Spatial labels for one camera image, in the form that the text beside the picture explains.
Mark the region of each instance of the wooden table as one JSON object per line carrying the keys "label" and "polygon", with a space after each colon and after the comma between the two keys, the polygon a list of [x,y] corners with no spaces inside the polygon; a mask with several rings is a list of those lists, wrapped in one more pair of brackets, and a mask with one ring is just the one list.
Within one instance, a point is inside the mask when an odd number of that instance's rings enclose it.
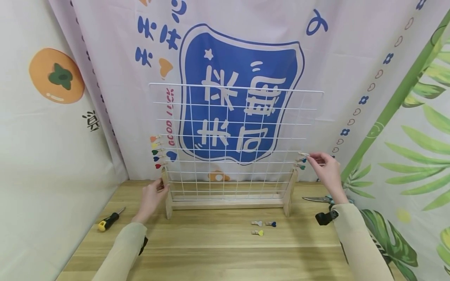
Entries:
{"label": "wooden table", "polygon": [[[58,277],[58,281],[90,281],[114,239],[136,213],[146,181],[123,183],[97,223],[126,206],[106,232],[93,225]],[[292,214],[283,209],[183,210],[165,219],[164,206],[150,219],[148,243],[128,281],[351,281],[333,225],[319,226],[314,215],[328,204],[302,196],[323,196],[319,183],[296,183]],[[277,227],[258,227],[251,221],[276,221]],[[251,230],[264,230],[264,236]],[[396,280],[404,280],[396,268]]]}

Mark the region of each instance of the hand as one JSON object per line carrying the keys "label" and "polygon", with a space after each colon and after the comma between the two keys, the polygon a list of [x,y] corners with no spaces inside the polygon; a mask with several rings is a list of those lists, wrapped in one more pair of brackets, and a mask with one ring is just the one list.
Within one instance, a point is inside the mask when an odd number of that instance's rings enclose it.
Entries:
{"label": "hand", "polygon": [[311,153],[306,159],[311,164],[320,181],[327,188],[334,203],[349,203],[341,185],[341,164],[324,152]]}
{"label": "hand", "polygon": [[161,178],[142,188],[141,205],[138,213],[131,221],[145,224],[154,213],[159,203],[166,198],[168,192],[169,185],[163,186]]}

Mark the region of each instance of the yellow screwdriver handle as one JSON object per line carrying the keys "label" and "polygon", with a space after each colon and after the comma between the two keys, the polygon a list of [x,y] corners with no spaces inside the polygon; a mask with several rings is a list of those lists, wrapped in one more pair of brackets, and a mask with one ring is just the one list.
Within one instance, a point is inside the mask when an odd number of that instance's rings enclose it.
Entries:
{"label": "yellow screwdriver handle", "polygon": [[102,221],[97,225],[97,227],[98,227],[98,229],[99,229],[101,232],[104,232],[104,231],[106,231],[105,225],[106,225],[106,221],[102,220]]}

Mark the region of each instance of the white wire grid panel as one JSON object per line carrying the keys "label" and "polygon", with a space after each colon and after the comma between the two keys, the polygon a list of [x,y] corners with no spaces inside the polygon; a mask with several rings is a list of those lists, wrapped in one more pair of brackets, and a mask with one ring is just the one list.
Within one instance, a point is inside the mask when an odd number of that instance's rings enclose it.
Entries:
{"label": "white wire grid panel", "polygon": [[323,92],[149,85],[174,201],[284,197]]}

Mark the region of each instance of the wooden base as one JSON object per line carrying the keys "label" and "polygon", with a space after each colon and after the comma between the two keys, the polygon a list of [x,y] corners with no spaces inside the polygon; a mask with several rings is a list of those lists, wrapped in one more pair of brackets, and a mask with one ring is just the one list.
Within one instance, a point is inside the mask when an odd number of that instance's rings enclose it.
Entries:
{"label": "wooden base", "polygon": [[[207,182],[196,183],[195,189],[192,188],[192,183],[185,183],[186,187],[183,189],[186,189],[185,192],[178,190],[169,191],[166,198],[166,217],[170,219],[173,210],[251,208],[283,208],[285,216],[289,217],[291,213],[291,197],[294,191],[293,185],[297,181],[297,177],[297,170],[292,169],[289,181],[280,184],[276,194],[274,194],[273,189],[277,188],[277,186],[273,186],[273,184],[265,184],[272,191],[254,187],[254,191],[241,191],[238,189],[238,186],[245,186],[245,190],[251,190],[251,185],[260,185],[263,182],[215,184],[215,190],[209,193],[201,190],[204,186],[209,186],[209,190],[211,190],[211,185]],[[162,180],[165,185],[170,182],[169,174],[165,167],[162,168]],[[198,192],[199,190],[203,191],[205,195],[198,195],[201,194]]]}

